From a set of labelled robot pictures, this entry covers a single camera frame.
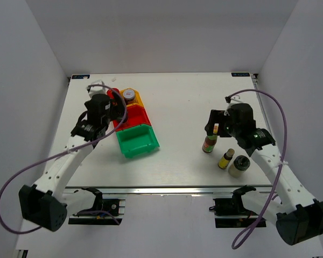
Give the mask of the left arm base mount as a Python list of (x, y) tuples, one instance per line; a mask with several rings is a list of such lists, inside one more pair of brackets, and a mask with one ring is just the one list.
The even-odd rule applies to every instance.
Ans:
[(125, 199), (105, 195), (99, 189), (87, 187), (66, 193), (68, 224), (118, 226), (125, 213)]

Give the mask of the green label sauce bottle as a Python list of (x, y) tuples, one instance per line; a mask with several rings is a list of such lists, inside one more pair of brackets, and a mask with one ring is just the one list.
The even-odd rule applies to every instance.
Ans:
[(207, 133), (205, 140), (202, 145), (202, 150), (205, 153), (211, 153), (214, 150), (214, 147), (217, 143), (218, 139), (218, 130), (219, 130), (219, 124), (215, 123), (212, 126), (207, 125), (205, 127), (205, 131)]

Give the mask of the yellow label small bottle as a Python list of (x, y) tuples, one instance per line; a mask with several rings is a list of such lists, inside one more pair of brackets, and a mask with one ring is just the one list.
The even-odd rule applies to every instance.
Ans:
[(232, 160), (234, 154), (235, 154), (235, 151), (232, 148), (228, 149), (224, 153), (223, 157), (219, 160), (218, 167), (220, 169), (226, 169), (228, 167), (230, 161)]

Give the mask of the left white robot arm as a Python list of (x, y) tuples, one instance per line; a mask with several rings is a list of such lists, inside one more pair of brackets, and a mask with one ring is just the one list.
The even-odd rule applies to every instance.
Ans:
[(102, 192), (95, 188), (63, 193), (82, 161), (107, 135), (109, 124), (125, 121), (127, 110), (124, 99), (115, 90), (111, 90), (110, 96), (93, 94), (85, 107), (71, 131), (65, 154), (56, 158), (32, 186), (22, 186), (18, 194), (23, 218), (52, 232), (69, 216), (98, 214), (103, 208)]

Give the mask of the black lid spice grinder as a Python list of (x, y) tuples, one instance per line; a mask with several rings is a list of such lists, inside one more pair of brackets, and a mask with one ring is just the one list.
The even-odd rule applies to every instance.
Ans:
[(126, 123), (128, 121), (128, 114), (126, 113), (125, 116), (118, 117), (117, 122), (118, 123)]

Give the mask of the black lid white spice jar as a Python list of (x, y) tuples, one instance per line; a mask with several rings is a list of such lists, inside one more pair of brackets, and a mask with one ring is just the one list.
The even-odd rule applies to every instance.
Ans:
[(234, 178), (239, 178), (250, 167), (250, 160), (247, 156), (239, 155), (230, 165), (228, 172)]

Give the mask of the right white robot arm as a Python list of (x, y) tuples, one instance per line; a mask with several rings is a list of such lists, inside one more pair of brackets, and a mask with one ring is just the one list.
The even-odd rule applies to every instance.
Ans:
[(247, 155), (261, 168), (281, 202), (271, 201), (254, 187), (244, 186), (233, 192), (232, 207), (238, 214), (252, 211), (274, 224), (288, 245), (295, 245), (323, 234), (323, 201), (318, 201), (297, 179), (271, 134), (258, 128), (252, 107), (247, 103), (230, 104), (226, 110), (211, 110), (205, 126), (208, 136), (233, 137)]

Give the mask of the red lid chili sauce jar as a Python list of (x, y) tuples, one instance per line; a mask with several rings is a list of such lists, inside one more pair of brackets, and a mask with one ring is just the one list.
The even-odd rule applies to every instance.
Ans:
[(108, 89), (106, 94), (111, 98), (111, 99), (115, 99), (118, 94), (120, 94), (120, 91), (117, 88), (111, 88)]

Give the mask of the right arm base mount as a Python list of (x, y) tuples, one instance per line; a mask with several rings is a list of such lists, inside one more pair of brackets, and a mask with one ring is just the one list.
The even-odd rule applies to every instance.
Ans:
[(247, 228), (256, 221), (258, 214), (242, 204), (242, 195), (250, 191), (256, 191), (256, 188), (245, 185), (234, 190), (231, 197), (213, 199), (214, 205), (208, 210), (214, 213), (215, 228)]

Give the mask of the white lid sauce jar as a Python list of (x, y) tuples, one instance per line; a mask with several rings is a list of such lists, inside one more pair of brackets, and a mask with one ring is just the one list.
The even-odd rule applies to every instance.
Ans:
[(123, 98), (125, 100), (126, 105), (133, 104), (136, 99), (136, 93), (133, 89), (125, 89), (123, 91)]

